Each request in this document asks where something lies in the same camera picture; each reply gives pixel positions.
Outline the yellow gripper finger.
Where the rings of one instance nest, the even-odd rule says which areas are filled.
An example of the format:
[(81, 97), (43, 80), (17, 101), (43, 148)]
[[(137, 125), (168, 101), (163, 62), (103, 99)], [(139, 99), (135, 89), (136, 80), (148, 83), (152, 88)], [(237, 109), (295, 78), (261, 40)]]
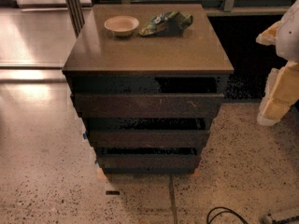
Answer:
[(278, 42), (278, 33), (280, 28), (280, 21), (273, 23), (263, 32), (258, 34), (256, 37), (256, 42), (265, 46), (275, 46)]
[(264, 91), (257, 121), (263, 126), (273, 126), (299, 100), (299, 63), (287, 62), (280, 69), (272, 68)]

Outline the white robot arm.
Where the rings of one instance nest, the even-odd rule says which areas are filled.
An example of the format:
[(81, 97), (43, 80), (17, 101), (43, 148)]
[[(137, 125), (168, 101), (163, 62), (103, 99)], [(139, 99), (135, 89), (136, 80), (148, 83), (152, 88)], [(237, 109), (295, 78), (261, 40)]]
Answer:
[(299, 100), (299, 0), (279, 21), (260, 33), (256, 42), (274, 45), (277, 56), (287, 61), (282, 68), (271, 69), (257, 116), (260, 125), (273, 126)]

